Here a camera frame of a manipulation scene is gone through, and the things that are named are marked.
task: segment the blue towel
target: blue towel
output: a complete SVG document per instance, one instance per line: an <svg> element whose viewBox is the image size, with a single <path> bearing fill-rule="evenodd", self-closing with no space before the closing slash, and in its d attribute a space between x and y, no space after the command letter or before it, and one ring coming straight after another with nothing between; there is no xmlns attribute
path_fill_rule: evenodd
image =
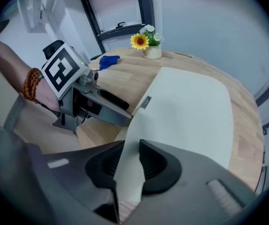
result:
<svg viewBox="0 0 269 225"><path fill-rule="evenodd" d="M99 62L100 64L99 71L106 69L111 65L117 64L118 59L120 59L120 56L103 56Z"/></svg>

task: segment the wooden table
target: wooden table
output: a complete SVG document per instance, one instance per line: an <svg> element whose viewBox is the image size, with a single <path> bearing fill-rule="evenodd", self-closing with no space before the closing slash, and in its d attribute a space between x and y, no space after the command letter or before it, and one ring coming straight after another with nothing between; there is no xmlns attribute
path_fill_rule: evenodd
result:
<svg viewBox="0 0 269 225"><path fill-rule="evenodd" d="M228 169L255 190L261 173L263 134L252 94L238 80L192 56L163 51L162 58L147 60L140 54L141 51L126 48L107 52L105 55L119 55L121 59L117 65L99 72L98 85L127 101L131 113L161 67L200 73L222 82L229 91L234 123ZM93 61L90 67L99 69L99 60ZM89 148L112 142L120 130L120 127L90 118L77 130L77 135L83 147Z"/></svg>

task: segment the sunflower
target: sunflower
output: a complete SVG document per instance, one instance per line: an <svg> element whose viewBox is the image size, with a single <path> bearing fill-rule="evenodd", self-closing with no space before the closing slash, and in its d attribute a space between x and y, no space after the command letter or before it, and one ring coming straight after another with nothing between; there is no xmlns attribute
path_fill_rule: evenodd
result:
<svg viewBox="0 0 269 225"><path fill-rule="evenodd" d="M148 36L145 34L139 34L137 33L136 35L134 34L131 36L131 42L132 47L136 49L146 49L146 47L149 47L149 39Z"/></svg>

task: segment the flower pot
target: flower pot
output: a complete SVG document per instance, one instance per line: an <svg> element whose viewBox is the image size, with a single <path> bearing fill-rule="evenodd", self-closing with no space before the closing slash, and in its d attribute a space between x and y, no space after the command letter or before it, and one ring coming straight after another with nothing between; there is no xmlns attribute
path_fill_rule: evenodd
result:
<svg viewBox="0 0 269 225"><path fill-rule="evenodd" d="M146 50L142 50L142 56L149 60L161 58L161 44L157 46L149 46Z"/></svg>

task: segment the wooden bead bracelet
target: wooden bead bracelet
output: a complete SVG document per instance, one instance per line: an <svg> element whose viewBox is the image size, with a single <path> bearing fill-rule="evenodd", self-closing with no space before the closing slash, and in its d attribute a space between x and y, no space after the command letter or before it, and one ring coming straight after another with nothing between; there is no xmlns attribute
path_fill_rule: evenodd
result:
<svg viewBox="0 0 269 225"><path fill-rule="evenodd" d="M35 91L36 86L38 85L39 81L43 78L41 71L37 68L32 68L28 72L25 82L23 83L23 96L35 103L39 103L38 100L35 99Z"/></svg>

